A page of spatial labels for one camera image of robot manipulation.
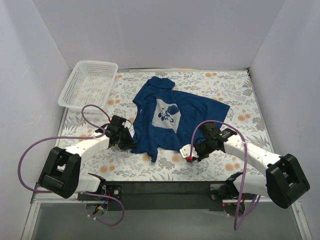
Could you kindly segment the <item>blue printed t-shirt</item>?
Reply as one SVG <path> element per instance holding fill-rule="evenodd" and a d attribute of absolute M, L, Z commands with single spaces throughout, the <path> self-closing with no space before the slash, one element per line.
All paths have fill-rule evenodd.
<path fill-rule="evenodd" d="M 216 120 L 217 127 L 225 121 L 230 106 L 208 97 L 174 90 L 168 78 L 153 76 L 133 99 L 137 115 L 133 122 L 133 154 L 146 153 L 154 163 L 158 148 L 178 152 L 190 144 L 196 126 Z"/>

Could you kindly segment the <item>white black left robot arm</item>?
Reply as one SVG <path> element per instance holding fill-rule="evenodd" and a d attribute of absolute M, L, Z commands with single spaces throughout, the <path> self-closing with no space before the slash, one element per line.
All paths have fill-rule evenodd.
<path fill-rule="evenodd" d="M 91 139 L 66 148 L 54 147 L 40 173 L 39 186 L 65 199 L 82 192 L 89 192 L 95 200 L 103 199 L 107 193 L 106 180 L 93 173 L 81 173 L 81 164 L 113 146 L 124 151 L 136 147 L 125 126 L 127 121 L 114 115 L 110 123 L 94 132 Z"/>

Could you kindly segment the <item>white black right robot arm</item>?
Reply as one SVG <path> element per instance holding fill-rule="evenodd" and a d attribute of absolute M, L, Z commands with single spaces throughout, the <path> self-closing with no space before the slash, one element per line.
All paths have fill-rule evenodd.
<path fill-rule="evenodd" d="M 198 161 L 207 158 L 214 151 L 222 151 L 243 160 L 258 170 L 260 176 L 245 176 L 237 173 L 226 180 L 226 192 L 232 199 L 243 193 L 269 197 L 277 206 L 287 209 L 310 190 L 310 184 L 298 161 L 292 154 L 279 155 L 266 151 L 252 143 L 246 142 L 244 136 L 234 127 L 228 125 L 220 130 L 216 120 L 205 120 L 195 130 L 200 131 L 205 140 L 191 143 L 188 160 Z"/>

